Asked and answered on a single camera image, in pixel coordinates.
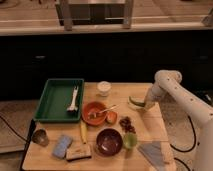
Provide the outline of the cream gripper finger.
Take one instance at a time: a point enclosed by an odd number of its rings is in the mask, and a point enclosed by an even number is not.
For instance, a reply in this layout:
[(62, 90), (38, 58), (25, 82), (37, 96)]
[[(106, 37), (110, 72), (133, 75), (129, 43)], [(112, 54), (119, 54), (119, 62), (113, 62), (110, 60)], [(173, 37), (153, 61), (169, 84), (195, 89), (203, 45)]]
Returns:
[(151, 101), (151, 100), (146, 100), (145, 101), (145, 106), (144, 106), (144, 108), (146, 109), (146, 110), (149, 110), (149, 109), (151, 109), (152, 107), (154, 107), (155, 106), (155, 102), (154, 101)]

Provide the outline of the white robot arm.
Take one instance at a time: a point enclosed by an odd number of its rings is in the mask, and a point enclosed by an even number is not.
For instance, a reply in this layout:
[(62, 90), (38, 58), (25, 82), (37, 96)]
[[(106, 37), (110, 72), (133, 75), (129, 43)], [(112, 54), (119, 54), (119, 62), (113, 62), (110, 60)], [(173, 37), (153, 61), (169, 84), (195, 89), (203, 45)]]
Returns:
[(196, 122), (201, 131), (193, 171), (213, 171), (213, 107), (180, 85), (182, 75), (176, 70), (159, 70), (148, 89), (145, 102), (156, 102), (168, 93)]

